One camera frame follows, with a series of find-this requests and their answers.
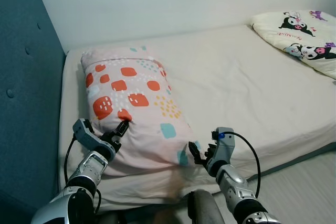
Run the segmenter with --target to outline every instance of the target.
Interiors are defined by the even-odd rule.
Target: patterned pillowcase
[[[125,176],[173,165],[193,165],[193,134],[174,101],[166,72],[146,47],[93,49],[83,53],[90,121],[95,133],[130,126],[106,169]]]
[[[336,79],[336,18],[317,10],[259,14],[253,29],[265,41]]]

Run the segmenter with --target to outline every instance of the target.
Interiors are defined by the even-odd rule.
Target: blue upholstered headboard
[[[0,0],[0,223],[30,223],[57,192],[65,60],[42,0]]]

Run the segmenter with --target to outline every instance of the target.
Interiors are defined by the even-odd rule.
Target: white pillow
[[[321,11],[264,13],[250,24],[261,38],[336,79],[336,18]]]

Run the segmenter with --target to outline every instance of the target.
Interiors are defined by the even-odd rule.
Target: bed
[[[95,47],[111,45],[152,48],[164,64],[175,99],[202,148],[207,148],[216,127],[232,127],[251,142],[260,158],[261,170],[266,172],[335,147],[333,80],[267,44],[248,26]],[[88,117],[85,76],[80,64],[85,50],[69,51],[65,62],[60,164],[72,137],[73,123],[77,118]],[[74,171],[84,152],[75,143],[68,173]],[[254,157],[239,139],[232,163],[246,177],[256,174]],[[62,166],[59,173],[63,185]],[[219,191],[202,167],[171,167],[126,177],[103,176],[99,185],[103,195],[101,211],[176,202],[196,188]]]

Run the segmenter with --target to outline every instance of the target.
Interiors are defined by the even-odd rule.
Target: floor
[[[256,181],[250,183],[256,188]],[[236,224],[222,194],[214,196],[226,224]],[[260,202],[282,223],[336,223],[336,152],[328,152],[261,180]],[[185,202],[129,224],[187,224]]]

